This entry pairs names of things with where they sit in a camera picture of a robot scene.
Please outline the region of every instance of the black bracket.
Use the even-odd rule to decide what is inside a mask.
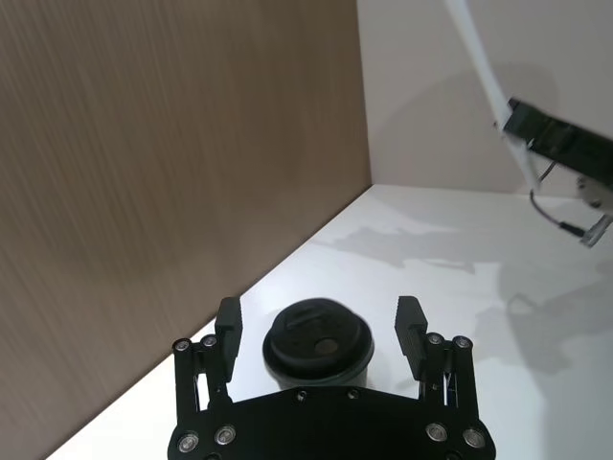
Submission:
[[[505,132],[528,149],[613,189],[613,141],[511,98]]]
[[[240,303],[224,299],[216,333],[174,342],[177,426],[170,460],[322,460],[428,458],[492,460],[494,443],[478,418],[472,342],[427,333],[415,297],[400,297],[396,332],[417,400],[344,386],[292,388],[232,402],[242,323]],[[200,410],[197,377],[206,373],[209,405]]]

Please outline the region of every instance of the white wall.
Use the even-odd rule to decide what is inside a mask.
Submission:
[[[469,6],[506,94],[613,137],[613,2]],[[358,8],[374,183],[525,191],[443,0]],[[574,190],[557,171],[543,192]]]

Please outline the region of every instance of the white table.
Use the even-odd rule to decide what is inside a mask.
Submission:
[[[542,202],[585,226],[597,216],[574,200]],[[416,397],[393,329],[402,294],[420,299],[430,331],[475,342],[480,415],[497,458],[611,457],[611,235],[586,249],[522,196],[372,187],[241,297],[230,395],[277,390],[264,370],[263,336],[282,308],[323,296],[370,324],[369,385]],[[165,459],[173,379],[169,357],[50,458]]]

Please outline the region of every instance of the wood grain panel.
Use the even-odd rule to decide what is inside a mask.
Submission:
[[[364,118],[353,1],[0,0],[3,458],[365,190]]]

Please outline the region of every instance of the wire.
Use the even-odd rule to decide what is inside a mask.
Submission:
[[[538,177],[538,182],[541,183],[543,180],[545,180],[545,178],[550,174],[551,171],[554,170],[555,167],[556,162],[552,161],[552,163],[547,167],[545,172]],[[551,222],[557,228],[560,228],[578,238],[583,238],[583,236],[585,235],[585,230],[583,230],[581,227],[577,227],[576,225],[573,225],[568,222],[557,220],[556,218],[553,218],[550,214],[548,214],[543,208],[541,208],[540,205],[536,202],[536,198],[534,197],[534,189],[530,190],[530,203],[538,212],[538,214],[540,214],[546,220]]]

